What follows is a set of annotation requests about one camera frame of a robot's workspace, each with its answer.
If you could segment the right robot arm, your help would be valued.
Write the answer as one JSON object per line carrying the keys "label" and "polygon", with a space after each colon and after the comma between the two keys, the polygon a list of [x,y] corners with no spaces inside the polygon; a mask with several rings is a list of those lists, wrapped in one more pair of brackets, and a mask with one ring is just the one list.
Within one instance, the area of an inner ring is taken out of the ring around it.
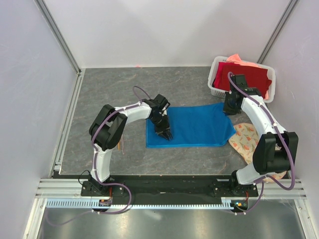
{"label": "right robot arm", "polygon": [[[292,190],[296,183],[295,160],[299,138],[288,132],[273,117],[259,95],[248,95],[243,91],[227,92],[223,111],[227,115],[244,112],[257,130],[259,141],[253,152],[252,163],[233,173],[234,180],[228,190],[234,196],[246,191],[246,185],[257,184],[270,178],[285,190]],[[284,186],[274,174],[291,172],[291,185]]]}

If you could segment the blue cloth napkin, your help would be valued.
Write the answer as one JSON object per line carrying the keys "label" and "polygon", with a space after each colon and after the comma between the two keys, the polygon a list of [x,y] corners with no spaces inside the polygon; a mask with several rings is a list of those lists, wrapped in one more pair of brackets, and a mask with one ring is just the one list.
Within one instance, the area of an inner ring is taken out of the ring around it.
{"label": "blue cloth napkin", "polygon": [[171,140],[155,133],[146,122],[147,148],[221,147],[236,133],[231,119],[223,112],[223,103],[192,107],[169,107]]}

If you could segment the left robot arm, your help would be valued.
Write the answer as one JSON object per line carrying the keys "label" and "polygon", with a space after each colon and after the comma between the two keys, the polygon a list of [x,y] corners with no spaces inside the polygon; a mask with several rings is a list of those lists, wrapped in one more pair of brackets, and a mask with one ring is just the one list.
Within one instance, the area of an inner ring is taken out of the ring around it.
{"label": "left robot arm", "polygon": [[157,136],[173,139],[167,115],[169,106],[169,101],[159,94],[155,99],[143,99],[133,105],[102,107],[89,129],[94,149],[91,175],[95,181],[92,190],[97,195],[104,196],[109,192],[107,180],[110,177],[112,151],[120,142],[126,125],[138,120],[150,120]]}

